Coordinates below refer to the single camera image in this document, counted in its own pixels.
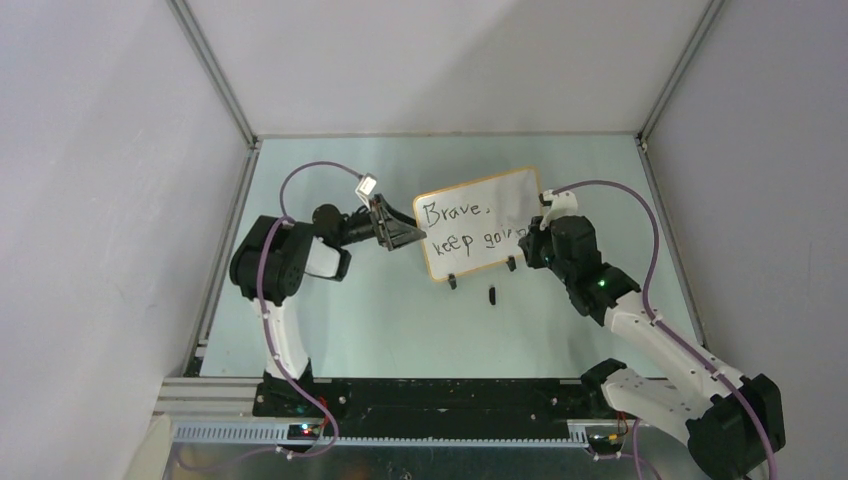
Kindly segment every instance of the floor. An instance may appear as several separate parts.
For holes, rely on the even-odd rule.
[[[539,170],[542,189],[597,178],[651,197],[628,135],[269,139],[262,144],[236,242],[258,215],[280,215],[282,180],[316,160],[374,174],[375,193],[407,214],[419,194],[525,166]],[[286,208],[297,219],[311,218],[323,203],[352,212],[361,205],[355,186],[341,170],[310,168],[290,182]],[[605,261],[641,283],[652,238],[640,206],[610,188],[576,193]],[[420,248],[387,252],[369,241],[349,250],[353,260],[343,282],[308,278],[292,298],[317,377],[577,378],[610,357],[643,376],[664,376],[624,341],[578,315],[553,274],[528,269],[522,260],[515,272],[504,266],[460,277],[451,291],[430,279]],[[490,286],[496,287],[496,306],[489,304]],[[664,239],[651,298],[670,322],[694,336]],[[227,280],[201,375],[261,376],[264,349],[259,318]]]

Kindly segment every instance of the wire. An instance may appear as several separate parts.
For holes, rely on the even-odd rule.
[[[323,161],[323,160],[322,160],[322,161],[318,161],[318,162],[309,162],[309,163],[304,163],[303,165],[301,165],[301,166],[299,166],[299,167],[295,168],[294,170],[292,170],[292,171],[291,171],[291,173],[289,173],[289,174],[288,174],[288,176],[286,177],[286,179],[285,179],[285,180],[283,180],[283,184],[282,184],[282,185],[280,185],[280,210],[282,210],[282,211],[283,211],[283,216],[284,216],[284,217],[288,217],[288,215],[289,215],[289,214],[288,214],[288,212],[286,211],[286,201],[285,201],[285,197],[283,196],[283,193],[286,191],[286,185],[288,185],[288,184],[289,184],[289,180],[291,180],[291,179],[292,179],[292,177],[294,177],[294,176],[295,176],[297,173],[299,173],[300,171],[305,170],[305,169],[307,169],[307,168],[309,168],[309,167],[317,167],[317,166],[327,166],[327,167],[336,167],[336,168],[340,168],[340,169],[342,169],[342,170],[346,171],[347,173],[349,173],[349,174],[353,175],[354,177],[356,177],[356,179],[357,179],[357,180],[361,180],[361,179],[362,179],[362,174],[361,174],[361,173],[357,172],[356,170],[354,170],[354,169],[352,169],[352,168],[350,168],[350,167],[347,167],[347,166],[345,166],[345,165],[342,165],[341,163],[328,162],[328,161]]]
[[[268,346],[268,352],[271,353],[271,358],[274,360],[274,365],[277,366],[277,369],[280,370],[280,373],[283,374],[283,377],[285,377],[289,385],[291,385],[291,387],[303,398],[305,398],[309,403],[318,407],[318,409],[321,410],[324,416],[330,419],[330,424],[333,425],[333,438],[327,445],[324,445],[315,451],[310,450],[307,452],[298,453],[288,450],[286,453],[289,458],[307,458],[321,455],[322,453],[325,453],[327,450],[331,449],[333,445],[336,444],[339,439],[339,424],[336,421],[336,417],[334,417],[333,414],[330,413],[330,410],[327,407],[325,407],[319,400],[315,399],[315,397],[307,393],[306,390],[304,390],[300,385],[297,384],[297,382],[289,374],[288,370],[283,367],[283,362],[280,359],[280,354],[279,352],[277,352],[277,349],[274,346],[273,335],[271,334],[271,315],[268,312],[268,306],[265,304],[265,293],[262,291],[263,289],[261,288],[261,286],[264,285],[263,280],[265,279],[265,264],[268,262],[268,252],[271,250],[271,242],[274,240],[274,235],[277,233],[277,230],[282,226],[284,222],[294,224],[294,219],[287,215],[278,218],[271,226],[271,230],[268,231],[268,236],[265,237],[265,244],[262,245],[262,253],[260,253],[259,255],[259,268],[256,274],[256,285],[259,286],[259,288],[256,289],[256,296],[259,297],[259,308],[262,310],[262,326],[265,330],[265,343]]]
[[[685,340],[683,340],[683,338],[681,338],[680,335],[678,335],[676,332],[674,332],[674,330],[669,328],[662,320],[656,320],[656,314],[654,313],[654,310],[651,308],[651,302],[648,298],[648,291],[651,288],[651,280],[653,280],[653,278],[654,278],[654,272],[655,272],[656,267],[657,267],[657,260],[659,259],[660,233],[659,233],[659,225],[657,224],[657,218],[656,218],[656,216],[654,216],[654,212],[651,210],[650,205],[648,205],[648,202],[645,201],[645,199],[641,195],[639,195],[635,190],[633,190],[632,188],[628,187],[627,185],[624,185],[624,184],[621,184],[621,183],[618,183],[618,182],[613,182],[613,181],[610,181],[610,180],[585,180],[585,181],[582,181],[582,182],[572,183],[571,185],[566,185],[564,187],[560,187],[560,188],[554,190],[553,194],[556,195],[556,194],[564,192],[566,190],[573,190],[575,188],[579,188],[579,187],[583,187],[583,186],[587,186],[587,185],[602,185],[602,186],[613,187],[613,188],[617,188],[619,190],[623,190],[623,191],[629,193],[630,196],[635,198],[639,202],[639,204],[642,205],[642,208],[645,209],[645,213],[648,214],[648,219],[650,219],[650,221],[651,221],[651,230],[653,231],[653,235],[654,235],[654,245],[653,245],[653,251],[651,253],[651,263],[648,265],[648,274],[645,276],[644,287],[642,288],[642,304],[645,306],[645,312],[647,312],[648,318],[650,318],[652,321],[654,321],[654,324],[660,330],[662,330],[666,335],[671,337],[675,342],[677,342],[681,347],[683,347],[683,349],[686,350],[689,354],[691,354],[693,357],[695,357],[695,359],[698,360],[710,372],[711,375],[715,375],[715,378],[718,381],[720,381],[725,387],[727,387],[727,389],[736,398],[736,400],[739,402],[739,404],[742,405],[742,408],[745,410],[745,413],[747,413],[748,417],[751,418],[751,422],[754,424],[754,428],[757,430],[757,435],[760,437],[760,441],[763,444],[763,449],[766,452],[766,461],[767,461],[768,467],[769,467],[769,480],[778,480],[777,460],[774,457],[774,449],[771,446],[771,441],[769,440],[768,434],[766,434],[765,427],[763,426],[762,422],[760,421],[759,417],[757,416],[757,413],[754,411],[754,408],[751,406],[751,404],[748,403],[748,400],[745,398],[745,396],[742,395],[742,393],[739,391],[739,389],[737,389],[736,386],[733,385],[733,383],[727,377],[725,377],[723,373],[719,372],[718,369],[715,368],[715,366],[712,364],[712,362],[710,362],[709,360],[704,358],[703,355],[701,355],[697,350],[695,350],[691,345],[689,345]],[[634,447],[636,447],[635,428],[636,428],[636,425],[634,424],[634,432],[633,432],[633,443],[634,443],[633,446]],[[633,454],[634,454],[634,456],[637,457],[636,471],[639,474],[639,478],[641,479],[642,478],[641,466],[639,465],[639,461],[638,461],[638,451],[635,448],[633,450]]]
[[[290,224],[294,224],[294,219],[292,217],[290,217],[288,215],[288,213],[286,212],[286,205],[285,205],[285,200],[284,200],[285,197],[283,195],[286,191],[286,186],[288,185],[289,180],[291,180],[292,177],[294,177],[298,172],[300,172],[302,170],[305,170],[309,167],[315,167],[315,166],[320,166],[320,165],[337,167],[337,168],[340,168],[340,169],[350,173],[351,175],[353,175],[357,179],[362,178],[362,175],[359,172],[357,172],[356,170],[353,170],[350,167],[346,167],[346,166],[344,166],[340,163],[328,162],[328,161],[318,161],[318,162],[305,163],[305,164],[295,168],[294,170],[292,170],[291,173],[289,173],[288,176],[286,176],[285,180],[283,180],[283,184],[280,186],[280,209],[283,211],[283,215],[280,218],[278,218],[276,222],[274,222],[274,225],[271,227],[271,230],[268,232],[268,236],[265,237],[265,243],[262,246],[262,253],[259,256],[259,272],[256,274],[256,285],[262,285],[263,284],[262,282],[263,282],[264,277],[265,277],[265,264],[268,261],[268,253],[271,249],[271,241],[273,240],[274,235],[277,233],[277,230],[285,222],[288,222]],[[269,323],[270,322],[270,318],[269,318],[270,314],[268,312],[267,305],[265,305],[264,292],[262,291],[261,288],[258,288],[256,293],[257,293],[257,297],[259,297],[260,309],[262,310],[262,320],[263,320],[262,324],[263,324],[263,329],[265,331],[265,342],[268,345],[268,351],[270,352],[271,357],[274,359],[274,364],[277,366],[277,368],[280,370],[280,372],[282,372],[283,377],[285,377],[286,381],[289,383],[289,385],[292,386],[292,388],[295,389],[295,391],[297,391],[301,396],[303,396],[303,398],[305,398],[307,401],[309,401],[310,403],[312,403],[313,405],[318,407],[318,409],[321,410],[322,413],[324,413],[324,421],[321,423],[321,427],[320,427],[322,434],[324,432],[325,427],[327,426],[327,423],[328,422],[332,423],[332,425],[333,425],[333,438],[330,440],[330,442],[327,445],[325,445],[324,447],[319,448],[318,450],[315,450],[315,451],[310,450],[310,451],[307,451],[307,452],[304,452],[304,453],[298,453],[298,452],[293,452],[291,450],[285,449],[285,448],[280,447],[280,446],[259,447],[259,448],[256,448],[254,450],[250,450],[250,451],[248,451],[248,452],[246,452],[242,455],[239,455],[238,457],[227,460],[223,463],[208,466],[208,467],[192,467],[190,465],[186,465],[183,462],[183,460],[180,457],[180,454],[178,452],[177,455],[176,455],[177,465],[179,465],[180,468],[182,468],[183,470],[186,470],[186,471],[189,471],[189,472],[198,472],[198,473],[215,472],[215,471],[218,471],[218,470],[222,470],[224,468],[229,468],[229,467],[241,462],[242,460],[244,460],[246,458],[252,457],[254,455],[258,455],[260,453],[267,453],[267,452],[286,452],[286,455],[289,458],[315,457],[315,456],[321,455],[322,453],[324,453],[327,450],[329,450],[330,448],[332,448],[332,446],[335,445],[336,442],[339,439],[339,424],[336,421],[336,418],[333,416],[332,413],[330,413],[330,410],[327,408],[326,400],[323,400],[323,399],[321,399],[323,401],[316,400],[314,397],[312,397],[311,395],[306,393],[306,391],[303,390],[300,387],[300,385],[297,384],[297,382],[291,377],[291,375],[289,375],[288,371],[286,371],[286,369],[283,368],[282,362],[280,361],[279,352],[277,352],[276,349],[274,348],[274,344],[273,344],[273,341],[272,341],[273,337],[271,335],[270,323]]]
[[[633,458],[636,460],[636,476],[639,477],[639,480],[643,480],[642,478],[642,465],[639,464],[639,424],[641,423],[640,419],[636,419],[633,422]]]
[[[616,417],[618,418],[618,422],[616,423],[616,428],[618,428],[619,436],[625,436],[630,432],[630,424],[627,423],[627,417],[624,415],[624,412],[616,412]],[[621,422],[624,422],[624,433],[621,433]]]
[[[656,469],[656,467],[651,465],[651,462],[645,460],[644,458],[637,458],[634,455],[631,455],[629,453],[599,455],[599,454],[595,453],[594,450],[592,450],[592,447],[589,447],[589,448],[587,448],[586,450],[583,450],[583,451],[586,452],[587,454],[591,455],[592,457],[595,457],[597,460],[620,460],[622,458],[632,458],[636,463],[644,463],[645,466],[648,467],[651,470],[651,472],[653,472],[654,476],[657,477],[657,480],[662,480],[662,477],[660,476],[660,472]]]

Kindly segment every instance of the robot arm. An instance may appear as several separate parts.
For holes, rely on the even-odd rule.
[[[622,337],[653,360],[675,389],[648,380],[609,359],[581,377],[595,409],[630,413],[686,444],[695,462],[714,479],[732,479],[766,459],[765,449],[723,375],[753,406],[773,450],[785,444],[780,392],[765,375],[750,380],[687,340],[661,313],[646,312],[639,285],[601,259],[595,230],[576,216],[574,194],[548,191],[550,207],[534,217],[519,241],[527,265],[547,268],[565,285],[575,309]],[[698,357],[708,359],[712,369]]]
[[[230,264],[230,279],[245,298],[251,299],[257,318],[262,321],[265,319],[257,298],[256,273],[265,239],[276,220],[259,217]],[[341,281],[347,275],[351,258],[343,246],[376,238],[391,251],[424,236],[413,219],[393,209],[380,194],[369,199],[368,208],[361,207],[350,215],[342,215],[335,206],[326,204],[315,209],[312,223],[296,222],[290,228],[277,230],[265,263],[263,293],[271,342],[289,376],[299,379],[309,364],[300,338],[297,309],[289,298],[297,293],[303,276]],[[270,351],[265,370],[274,378],[285,378]]]

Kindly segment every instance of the small whiteboard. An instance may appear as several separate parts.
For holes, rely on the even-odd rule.
[[[430,278],[440,282],[522,256],[518,239],[540,215],[539,173],[510,170],[419,195],[412,202]]]

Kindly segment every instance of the white enclosure panel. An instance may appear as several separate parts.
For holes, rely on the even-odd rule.
[[[375,193],[406,214],[421,193],[528,165],[538,168],[543,189],[603,178],[650,198],[636,143],[627,135],[273,139],[262,143],[236,242],[259,215],[279,216],[283,179],[319,159],[373,173]],[[309,168],[287,185],[286,210],[300,220],[324,203],[349,213],[362,205],[355,187],[356,179],[345,172]],[[607,187],[575,193],[580,213],[597,229],[604,259],[641,283],[653,241],[644,210]],[[668,247],[664,241],[660,246],[652,303],[692,335]],[[577,378],[610,357],[643,376],[663,376],[646,356],[581,317],[556,276],[529,269],[524,260],[517,260],[514,272],[500,265],[459,277],[452,291],[446,282],[431,280],[418,245],[388,252],[371,240],[348,249],[352,259],[344,281],[306,278],[297,293],[300,332],[315,376]],[[489,303],[490,286],[496,306]],[[202,375],[259,377],[266,348],[259,316],[228,279]]]
[[[0,3],[0,477],[116,479],[245,146],[162,0]]]
[[[635,132],[707,0],[190,2],[260,134]]]
[[[780,478],[845,476],[846,54],[844,0],[729,2],[649,139],[710,344],[781,389]]]

